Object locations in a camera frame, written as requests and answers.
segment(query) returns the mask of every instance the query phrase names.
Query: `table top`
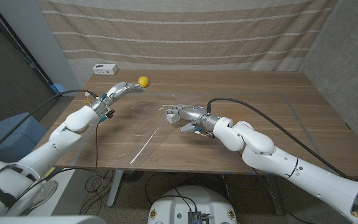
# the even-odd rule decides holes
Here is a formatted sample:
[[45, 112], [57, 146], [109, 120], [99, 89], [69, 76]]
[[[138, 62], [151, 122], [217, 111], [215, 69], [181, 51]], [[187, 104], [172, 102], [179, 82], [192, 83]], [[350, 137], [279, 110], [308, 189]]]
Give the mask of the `table top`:
[[[213, 172], [249, 174], [253, 170], [240, 155], [218, 139], [183, 134], [178, 128], [188, 121], [170, 124], [164, 111], [170, 105], [203, 105], [215, 97], [245, 101], [281, 124], [300, 141], [351, 177], [358, 177], [358, 138], [300, 72], [218, 72], [179, 70], [119, 70], [115, 75], [93, 75], [84, 89], [101, 96], [118, 82], [137, 83], [149, 78], [145, 93], [126, 95], [112, 105], [116, 112], [98, 127], [98, 167], [124, 170]], [[84, 105], [79, 93], [50, 128], [39, 145], [65, 118]], [[244, 120], [271, 137], [280, 149], [326, 168], [273, 124], [245, 106], [215, 101], [213, 114]], [[85, 131], [83, 139], [91, 133]], [[57, 167], [96, 165], [96, 136], [79, 150], [63, 156]]]

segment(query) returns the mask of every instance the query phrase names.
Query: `yellow fruit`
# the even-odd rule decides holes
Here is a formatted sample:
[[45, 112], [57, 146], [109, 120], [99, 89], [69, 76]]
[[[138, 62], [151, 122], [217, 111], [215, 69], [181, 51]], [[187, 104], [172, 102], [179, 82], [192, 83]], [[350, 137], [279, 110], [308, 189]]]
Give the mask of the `yellow fruit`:
[[137, 81], [141, 87], [146, 87], [149, 84], [149, 79], [147, 77], [140, 77], [139, 81]]

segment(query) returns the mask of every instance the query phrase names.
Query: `blue chair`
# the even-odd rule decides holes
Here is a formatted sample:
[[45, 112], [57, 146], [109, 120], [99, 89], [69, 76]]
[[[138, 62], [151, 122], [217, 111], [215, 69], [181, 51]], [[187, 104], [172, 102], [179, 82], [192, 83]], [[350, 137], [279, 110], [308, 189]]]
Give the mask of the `blue chair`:
[[[0, 139], [28, 114], [22, 113], [0, 121]], [[47, 130], [30, 116], [0, 145], [0, 161], [19, 161], [33, 150], [46, 132]]]

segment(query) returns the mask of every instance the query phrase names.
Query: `gray wall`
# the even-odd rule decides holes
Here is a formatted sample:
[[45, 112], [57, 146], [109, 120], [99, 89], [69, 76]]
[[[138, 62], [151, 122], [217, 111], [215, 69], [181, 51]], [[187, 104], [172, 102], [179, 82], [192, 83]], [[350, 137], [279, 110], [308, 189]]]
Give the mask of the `gray wall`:
[[54, 83], [80, 88], [36, 0], [0, 0], [0, 13]]
[[300, 71], [358, 135], [358, 1], [337, 1]]

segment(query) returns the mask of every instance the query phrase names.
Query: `robotic arm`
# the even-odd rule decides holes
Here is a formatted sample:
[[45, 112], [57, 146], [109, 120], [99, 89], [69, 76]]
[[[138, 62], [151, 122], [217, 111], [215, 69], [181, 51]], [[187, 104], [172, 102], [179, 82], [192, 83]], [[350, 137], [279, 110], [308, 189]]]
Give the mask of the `robotic arm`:
[[245, 121], [233, 126], [233, 120], [207, 113], [202, 106], [176, 105], [165, 112], [167, 119], [174, 117], [190, 120], [180, 128], [193, 133], [197, 126], [213, 132], [229, 150], [244, 147], [242, 160], [253, 168], [277, 174], [309, 194], [324, 201], [350, 222], [358, 222], [358, 182], [332, 174], [318, 166], [299, 159], [274, 145], [266, 135], [254, 131]]
[[18, 162], [0, 162], [0, 216], [20, 215], [42, 187], [36, 185], [24, 195], [23, 193], [40, 180], [59, 158], [76, 148], [81, 139], [79, 133], [84, 132], [93, 121], [111, 118], [115, 111], [109, 106], [126, 94], [145, 90], [139, 84], [120, 82], [102, 98], [97, 98], [90, 107], [84, 106], [70, 114], [43, 146]]

